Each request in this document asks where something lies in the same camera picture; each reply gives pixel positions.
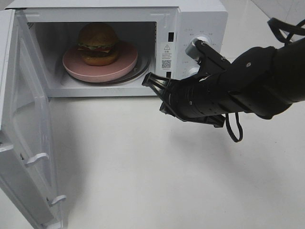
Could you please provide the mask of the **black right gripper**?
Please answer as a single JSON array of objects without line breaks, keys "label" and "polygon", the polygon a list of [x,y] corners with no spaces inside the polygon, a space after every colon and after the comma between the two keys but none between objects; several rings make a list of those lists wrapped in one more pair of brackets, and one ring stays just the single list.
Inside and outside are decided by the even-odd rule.
[{"label": "black right gripper", "polygon": [[145,75],[142,86],[149,87],[162,100],[160,111],[182,121],[209,124],[215,128],[224,126],[225,111],[217,105],[212,94],[222,95],[217,84],[219,74],[183,80],[161,77],[153,73]]}]

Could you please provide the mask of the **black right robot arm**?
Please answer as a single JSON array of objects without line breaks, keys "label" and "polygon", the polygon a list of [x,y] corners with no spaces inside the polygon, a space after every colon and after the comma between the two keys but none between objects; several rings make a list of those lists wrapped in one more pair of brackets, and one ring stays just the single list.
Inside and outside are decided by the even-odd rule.
[{"label": "black right robot arm", "polygon": [[161,112],[184,122],[224,125],[224,115],[253,113],[271,119],[305,98],[305,41],[280,49],[254,47],[233,62],[205,42],[191,47],[199,71],[182,80],[148,73],[143,86],[161,99]]}]

